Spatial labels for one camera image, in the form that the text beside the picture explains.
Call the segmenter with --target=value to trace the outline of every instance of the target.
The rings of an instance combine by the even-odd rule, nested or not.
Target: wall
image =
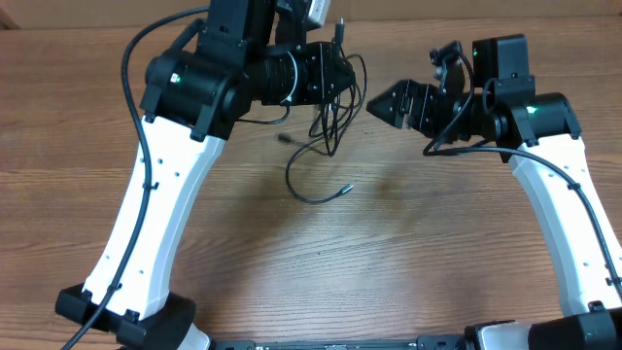
[[[0,0],[0,22],[23,29],[140,26],[208,3],[207,0]],[[621,0],[332,0],[329,20],[616,16],[621,12]]]

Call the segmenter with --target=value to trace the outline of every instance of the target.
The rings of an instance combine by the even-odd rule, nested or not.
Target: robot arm
[[[343,24],[333,41],[306,43],[306,32],[324,23],[328,6],[329,0],[213,0],[207,20],[194,21],[151,62],[140,124],[151,149],[152,182],[144,184],[139,147],[110,240],[86,282],[60,292],[58,314],[83,325],[94,320],[94,328],[115,333],[131,349],[210,346],[192,324],[194,303],[169,293],[177,247],[201,184],[253,100],[288,108],[330,104],[356,83],[342,55]],[[277,12],[277,45],[268,47]],[[184,51],[195,35],[196,51]],[[144,186],[151,186],[145,220],[110,297]]]
[[[622,249],[589,176],[581,129],[570,103],[560,93],[536,95],[522,35],[474,42],[474,73],[458,42],[432,51],[431,59],[438,87],[401,81],[371,100],[367,111],[394,127],[406,123],[433,138],[424,150],[426,156],[497,152],[509,162],[536,211],[566,316],[539,325],[467,328],[466,342],[489,350],[610,348],[616,343],[614,324],[622,317],[617,277]],[[463,93],[461,60],[471,81],[469,94]],[[483,88],[482,94],[475,95],[473,88]],[[471,135],[498,147],[482,147],[482,142],[438,150],[440,144],[468,141]],[[579,190],[588,205],[579,198]],[[588,210],[593,210],[593,217]]]
[[[615,269],[622,270],[622,250],[592,184],[583,141],[563,134],[540,138],[537,146],[523,144],[519,150],[555,163],[581,185],[601,225]],[[622,306],[615,288],[606,283],[609,271],[602,249],[576,193],[569,191],[564,179],[533,160],[512,157],[509,164],[536,211],[555,266],[564,315],[588,313],[596,301],[607,309]]]

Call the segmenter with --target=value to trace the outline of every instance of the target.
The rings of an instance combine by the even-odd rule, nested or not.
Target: loose cable
[[[292,169],[292,165],[294,162],[303,154],[304,151],[311,148],[311,146],[315,145],[318,142],[325,141],[325,145],[327,148],[326,155],[329,157],[333,157],[337,152],[337,148],[341,142],[341,138],[345,134],[348,126],[352,124],[354,118],[359,114],[361,108],[363,107],[365,96],[367,94],[367,67],[365,66],[365,62],[363,57],[360,54],[351,54],[349,56],[344,56],[343,51],[341,52],[342,57],[346,61],[350,61],[353,58],[358,59],[361,62],[361,66],[363,68],[363,91],[359,87],[359,84],[355,83],[353,87],[350,87],[350,94],[352,96],[352,100],[350,105],[348,105],[345,109],[340,105],[341,99],[340,96],[336,98],[336,101],[333,103],[329,103],[326,105],[320,105],[320,113],[318,117],[311,124],[311,128],[309,129],[309,137],[315,137],[315,139],[309,141],[308,143],[302,145],[290,158],[288,164],[285,168],[285,182],[288,186],[288,189],[294,196],[294,198],[302,201],[306,204],[318,205],[330,202],[338,197],[348,193],[354,187],[353,184],[348,184],[341,188],[339,192],[324,198],[324,199],[309,199],[301,194],[299,194],[294,186],[292,185],[292,181],[290,179],[290,171]],[[339,110],[344,109],[344,113],[341,117],[338,116]],[[328,115],[332,114],[332,123],[330,127],[328,127]],[[322,125],[322,132],[316,133],[316,129],[318,128],[319,123]],[[286,143],[292,143],[292,139],[288,135],[280,134],[279,140]]]
[[[260,125],[278,125],[280,123],[284,123],[287,120],[287,118],[290,116],[290,106],[285,106],[285,108],[286,108],[285,116],[275,121],[263,122],[263,121],[253,121],[253,120],[245,120],[245,119],[238,119],[238,121],[241,123],[253,123],[253,124],[260,124]]]

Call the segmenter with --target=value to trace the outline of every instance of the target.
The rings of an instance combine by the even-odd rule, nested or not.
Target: cable clip
[[[155,185],[153,186],[149,186],[149,190],[157,190],[157,188],[159,187],[159,183],[155,183]]]
[[[571,191],[579,191],[581,189],[581,184],[579,183],[568,184],[568,189]]]
[[[117,286],[110,285],[110,286],[108,286],[108,293],[114,293],[114,292],[118,291],[122,286],[123,286],[123,284],[121,284],[121,283],[119,283]]]
[[[615,285],[622,284],[622,278],[620,278],[620,277],[616,277],[614,279],[611,279],[611,278],[607,277],[605,280],[606,280],[606,284],[608,286],[613,286],[614,284]]]

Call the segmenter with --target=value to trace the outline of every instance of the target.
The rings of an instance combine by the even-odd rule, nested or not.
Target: white plastic casing
[[[313,27],[320,28],[327,21],[330,0],[312,0],[309,9],[309,22]]]
[[[169,294],[171,267],[177,246],[198,190],[223,151],[225,141],[206,137],[190,139],[190,128],[164,118],[142,122],[149,144],[153,185],[147,216],[131,258],[107,309],[119,315],[127,309],[140,320],[157,313]],[[143,196],[145,166],[139,147],[134,172],[121,205],[113,232],[97,266],[86,279],[84,289],[99,304],[117,271],[134,229]]]
[[[551,161],[581,185],[594,207],[613,264],[622,273],[622,249],[592,184],[583,141],[567,134],[538,141],[538,146],[523,145],[520,150]],[[564,315],[589,312],[588,304],[597,300],[607,309],[622,306],[615,288],[605,281],[609,277],[605,258],[576,192],[569,190],[559,175],[533,160],[512,157],[509,163],[536,211],[555,266]]]
[[[210,348],[210,338],[200,331],[194,324],[190,326],[188,333],[178,350],[208,350]]]
[[[477,334],[480,350],[529,350],[531,328],[515,322],[484,327]]]

